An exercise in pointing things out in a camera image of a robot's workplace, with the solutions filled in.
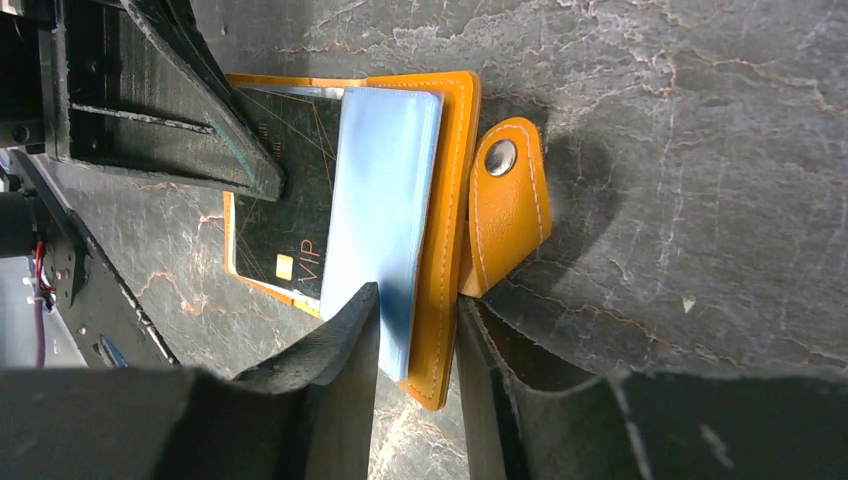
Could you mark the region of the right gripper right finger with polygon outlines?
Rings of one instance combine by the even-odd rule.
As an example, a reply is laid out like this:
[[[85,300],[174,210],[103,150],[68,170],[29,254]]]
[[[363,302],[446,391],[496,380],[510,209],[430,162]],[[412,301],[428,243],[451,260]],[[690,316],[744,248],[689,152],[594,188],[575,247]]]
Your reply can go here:
[[[847,381],[830,373],[594,375],[480,301],[457,307],[474,479],[843,479]]]

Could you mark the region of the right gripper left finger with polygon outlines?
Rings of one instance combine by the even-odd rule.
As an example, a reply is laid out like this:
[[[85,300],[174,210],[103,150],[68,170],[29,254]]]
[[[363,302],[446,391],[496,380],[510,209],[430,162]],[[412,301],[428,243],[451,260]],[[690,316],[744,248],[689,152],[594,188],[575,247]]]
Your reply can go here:
[[[363,479],[380,343],[366,283],[231,380],[197,368],[6,370],[5,479]]]

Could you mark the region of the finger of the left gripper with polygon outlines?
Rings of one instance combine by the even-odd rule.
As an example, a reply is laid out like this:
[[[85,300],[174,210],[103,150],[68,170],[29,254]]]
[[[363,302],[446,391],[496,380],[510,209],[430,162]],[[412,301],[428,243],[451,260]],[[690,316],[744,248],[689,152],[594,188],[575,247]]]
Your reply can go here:
[[[57,1],[39,35],[46,151],[90,170],[276,200],[286,176],[187,1]]]

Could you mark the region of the black card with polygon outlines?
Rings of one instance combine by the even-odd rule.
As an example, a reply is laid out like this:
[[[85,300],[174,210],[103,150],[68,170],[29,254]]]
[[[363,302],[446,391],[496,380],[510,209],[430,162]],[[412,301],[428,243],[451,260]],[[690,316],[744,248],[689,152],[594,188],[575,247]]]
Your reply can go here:
[[[242,87],[238,99],[286,176],[279,199],[231,194],[230,274],[316,307],[335,180],[341,102]]]

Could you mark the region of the orange card holder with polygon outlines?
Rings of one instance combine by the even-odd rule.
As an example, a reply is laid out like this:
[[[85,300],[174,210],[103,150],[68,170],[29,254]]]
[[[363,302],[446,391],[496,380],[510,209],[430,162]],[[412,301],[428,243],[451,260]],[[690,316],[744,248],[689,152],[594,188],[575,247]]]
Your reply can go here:
[[[230,73],[234,86],[388,87],[441,93],[445,127],[436,150],[408,376],[400,387],[422,407],[445,405],[459,295],[480,298],[552,231],[542,142],[517,116],[478,133],[482,87],[471,71],[361,79]]]

